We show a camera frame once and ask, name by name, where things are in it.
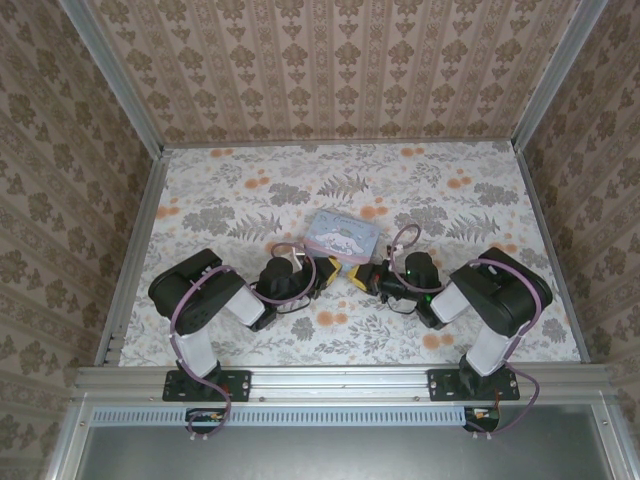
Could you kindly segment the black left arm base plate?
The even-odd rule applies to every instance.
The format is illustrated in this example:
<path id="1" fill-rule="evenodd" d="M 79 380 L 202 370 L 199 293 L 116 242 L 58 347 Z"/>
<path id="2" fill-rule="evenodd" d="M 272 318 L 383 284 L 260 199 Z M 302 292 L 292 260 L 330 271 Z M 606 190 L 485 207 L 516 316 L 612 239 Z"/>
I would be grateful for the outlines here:
<path id="1" fill-rule="evenodd" d="M 222 370 L 213 383 L 217 381 L 231 401 L 247 402 L 251 390 L 251 372 L 249 370 Z M 197 382 L 183 370 L 171 370 L 165 376 L 162 392 L 165 402 L 223 402 L 221 393 L 210 386 Z"/>

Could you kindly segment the aluminium side rail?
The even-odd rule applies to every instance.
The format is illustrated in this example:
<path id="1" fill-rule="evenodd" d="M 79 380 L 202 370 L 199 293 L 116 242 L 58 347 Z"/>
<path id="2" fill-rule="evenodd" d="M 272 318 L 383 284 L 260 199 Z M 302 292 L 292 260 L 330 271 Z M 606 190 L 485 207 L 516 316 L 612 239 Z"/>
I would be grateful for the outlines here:
<path id="1" fill-rule="evenodd" d="M 551 269 L 554 274 L 556 286 L 559 292 L 559 297 L 564 306 L 564 310 L 568 318 L 569 326 L 571 327 L 571 332 L 576 342 L 576 348 L 579 352 L 580 360 L 582 363 L 590 363 L 591 357 L 586 346 L 584 335 L 582 334 L 582 331 L 581 331 L 581 327 L 580 327 L 580 324 L 576 315 L 576 311 L 569 293 L 569 289 L 565 281 L 555 247 L 553 245 L 553 241 L 546 223 L 546 219 L 544 217 L 544 212 L 541 207 L 533 179 L 529 172 L 526 159 L 524 157 L 524 154 L 520 150 L 515 150 L 515 156 L 516 156 L 516 161 L 519 166 L 526 190 L 528 192 L 528 196 L 531 202 L 531 208 L 534 212 L 534 215 L 538 224 L 538 228 L 540 230 L 540 234 L 549 258 Z"/>
<path id="2" fill-rule="evenodd" d="M 164 150 L 152 162 L 96 353 L 96 367 L 117 365 L 119 362 L 121 343 L 131 319 L 155 216 L 166 181 L 169 157 L 169 150 Z"/>

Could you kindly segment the black connector board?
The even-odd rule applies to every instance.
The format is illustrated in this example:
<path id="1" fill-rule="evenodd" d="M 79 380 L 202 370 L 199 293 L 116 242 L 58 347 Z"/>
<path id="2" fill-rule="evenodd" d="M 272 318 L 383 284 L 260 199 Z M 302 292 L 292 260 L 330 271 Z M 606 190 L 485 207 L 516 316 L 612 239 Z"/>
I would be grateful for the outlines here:
<path id="1" fill-rule="evenodd" d="M 500 411 L 497 407 L 466 407 L 464 417 L 466 431 L 491 433 L 498 427 Z"/>
<path id="2" fill-rule="evenodd" d="M 211 436 L 226 422 L 224 408 L 193 408 L 185 413 L 185 428 L 192 436 Z"/>

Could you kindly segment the aluminium frame post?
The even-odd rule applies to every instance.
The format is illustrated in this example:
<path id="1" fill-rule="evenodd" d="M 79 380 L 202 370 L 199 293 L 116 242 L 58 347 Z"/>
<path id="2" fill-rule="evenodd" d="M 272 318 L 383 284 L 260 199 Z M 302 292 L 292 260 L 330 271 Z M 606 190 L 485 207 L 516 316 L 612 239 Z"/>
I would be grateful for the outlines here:
<path id="1" fill-rule="evenodd" d="M 162 156 L 164 141 L 147 113 L 142 96 L 136 92 L 124 63 L 99 25 L 96 15 L 86 0 L 59 0 L 80 38 L 102 75 L 113 91 L 120 106 L 134 127 L 140 141 L 153 160 Z"/>
<path id="2" fill-rule="evenodd" d="M 516 153 L 521 153 L 531 140 L 607 3 L 608 0 L 580 1 L 511 137 Z"/>

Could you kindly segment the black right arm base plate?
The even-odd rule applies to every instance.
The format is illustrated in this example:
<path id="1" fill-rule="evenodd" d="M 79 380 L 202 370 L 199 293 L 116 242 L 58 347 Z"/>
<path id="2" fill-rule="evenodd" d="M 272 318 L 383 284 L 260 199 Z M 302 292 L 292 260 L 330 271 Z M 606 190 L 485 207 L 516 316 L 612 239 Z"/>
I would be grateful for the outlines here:
<path id="1" fill-rule="evenodd" d="M 513 371 L 502 367 L 489 376 L 458 368 L 431 369 L 427 372 L 430 400 L 443 401 L 515 401 L 520 399 Z"/>

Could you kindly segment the aluminium back rail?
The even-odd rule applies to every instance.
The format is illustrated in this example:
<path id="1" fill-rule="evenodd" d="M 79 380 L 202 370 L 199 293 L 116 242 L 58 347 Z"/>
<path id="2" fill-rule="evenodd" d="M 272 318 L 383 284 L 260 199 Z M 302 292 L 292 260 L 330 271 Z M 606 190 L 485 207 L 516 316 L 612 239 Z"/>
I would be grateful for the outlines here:
<path id="1" fill-rule="evenodd" d="M 320 140 L 268 140 L 268 141 L 226 141 L 209 143 L 166 143 L 162 151 L 202 148 L 258 148 L 281 146 L 323 146 L 323 145 L 367 145 L 367 144 L 439 144 L 439 143 L 507 143 L 513 147 L 514 141 L 509 138 L 395 138 L 395 139 L 320 139 Z"/>

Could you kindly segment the aluminium mounting rail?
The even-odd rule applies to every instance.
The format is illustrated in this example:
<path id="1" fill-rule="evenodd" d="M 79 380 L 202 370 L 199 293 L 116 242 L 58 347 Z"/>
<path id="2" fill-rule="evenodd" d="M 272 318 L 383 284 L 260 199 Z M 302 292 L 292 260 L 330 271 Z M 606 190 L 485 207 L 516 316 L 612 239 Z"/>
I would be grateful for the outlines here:
<path id="1" fill-rule="evenodd" d="M 258 367 L 251 372 L 252 404 L 382 403 L 429 401 L 431 365 Z M 582 404 L 615 397 L 606 368 L 575 363 L 517 363 L 521 400 L 540 385 L 541 404 Z M 145 404 L 161 400 L 168 367 L 85 367 L 78 371 L 72 398 Z"/>

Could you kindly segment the grey metal panel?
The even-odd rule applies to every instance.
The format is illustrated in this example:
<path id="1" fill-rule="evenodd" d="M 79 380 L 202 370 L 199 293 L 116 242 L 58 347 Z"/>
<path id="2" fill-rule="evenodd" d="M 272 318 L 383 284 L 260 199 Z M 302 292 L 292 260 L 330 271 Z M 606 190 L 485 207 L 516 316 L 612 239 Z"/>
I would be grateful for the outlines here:
<path id="1" fill-rule="evenodd" d="M 513 430 L 229 426 L 206 440 L 178 426 L 66 428 L 47 480 L 627 480 L 591 408 L 542 406 Z"/>

